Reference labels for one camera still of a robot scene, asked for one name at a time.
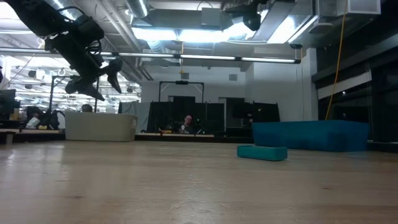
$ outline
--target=teal foam block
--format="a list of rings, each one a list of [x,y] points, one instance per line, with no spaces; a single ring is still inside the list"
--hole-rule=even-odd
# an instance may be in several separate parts
[[[238,157],[282,161],[287,159],[286,147],[238,146]]]

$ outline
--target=fluorescent light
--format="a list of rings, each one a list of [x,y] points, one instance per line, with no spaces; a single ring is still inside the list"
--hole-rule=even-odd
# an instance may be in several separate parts
[[[261,11],[260,13],[258,13],[258,14],[260,14],[260,16],[261,16],[261,23],[262,23],[262,22],[264,21],[264,19],[266,18],[268,12],[269,12],[269,10],[268,10],[268,9],[265,9],[265,10]]]
[[[59,7],[59,9],[63,9],[65,7],[59,0],[53,0],[53,1]],[[72,14],[70,14],[70,12],[68,12],[68,10],[62,11],[61,14],[68,17],[69,19],[73,19],[73,20],[76,19]]]
[[[278,58],[255,58],[255,57],[242,57],[244,62],[274,62],[274,63],[295,63],[294,59],[278,59]]]
[[[287,16],[286,19],[279,25],[273,35],[267,41],[268,44],[283,44],[294,34],[295,26],[292,16]]]
[[[127,57],[149,57],[149,58],[174,58],[172,54],[152,54],[152,53],[119,53],[120,56]]]
[[[177,40],[177,35],[172,29],[141,29],[132,28],[137,39],[141,40]]]
[[[19,17],[10,5],[0,2],[0,19],[19,20]]]
[[[43,92],[31,92],[31,91],[17,91],[16,95],[19,96],[50,96],[50,93],[43,93]],[[90,96],[87,95],[83,95],[83,94],[77,94],[77,93],[73,93],[73,94],[66,94],[66,93],[54,93],[54,96],[75,96],[77,98],[80,99],[91,99]],[[137,95],[107,95],[107,96],[111,96],[113,98],[137,98]]]
[[[230,39],[231,37],[241,37],[241,36],[244,36],[245,39],[247,39],[247,37],[250,36],[252,32],[253,31],[249,29],[246,25],[244,25],[243,22],[239,22],[225,29],[223,31],[223,35],[226,36],[226,39]]]
[[[308,23],[306,23],[296,34],[293,35],[287,42],[293,42],[297,37],[299,37],[305,30],[307,30],[316,20],[318,16],[314,16]]]
[[[235,57],[231,57],[231,56],[212,56],[212,55],[181,55],[181,58],[212,59],[212,60],[235,60]]]
[[[228,40],[220,30],[183,30],[179,40],[191,43],[218,43]]]
[[[33,32],[29,30],[2,30],[0,31],[0,34],[24,35],[24,34],[33,34]]]

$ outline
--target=desk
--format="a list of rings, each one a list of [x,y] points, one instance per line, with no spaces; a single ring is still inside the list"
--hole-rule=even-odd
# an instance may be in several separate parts
[[[253,138],[215,137],[213,134],[140,133],[136,135],[136,141],[219,142],[252,144]]]
[[[39,130],[39,129],[0,129],[0,135],[13,133],[12,142],[40,142],[40,141],[60,141],[65,140],[65,133],[58,130]]]

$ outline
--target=person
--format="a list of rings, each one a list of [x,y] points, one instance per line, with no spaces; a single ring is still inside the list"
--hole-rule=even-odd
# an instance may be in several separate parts
[[[184,134],[195,134],[195,130],[192,127],[192,116],[191,115],[187,115],[185,117],[184,124],[181,125],[180,132],[184,133]]]
[[[85,104],[85,105],[81,106],[81,112],[92,113],[93,107],[91,105]]]

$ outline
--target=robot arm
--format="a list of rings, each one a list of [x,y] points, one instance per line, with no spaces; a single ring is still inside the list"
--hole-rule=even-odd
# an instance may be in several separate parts
[[[43,0],[4,0],[8,3],[19,19],[37,36],[45,41],[46,50],[56,50],[76,70],[80,76],[69,81],[66,92],[78,92],[104,100],[94,88],[93,83],[100,76],[107,74],[108,81],[119,93],[118,82],[123,62],[120,58],[110,61],[107,67],[101,68],[104,62],[101,53],[101,42],[104,31],[93,20],[76,7],[56,10]],[[71,20],[60,11],[76,9],[82,15]]]

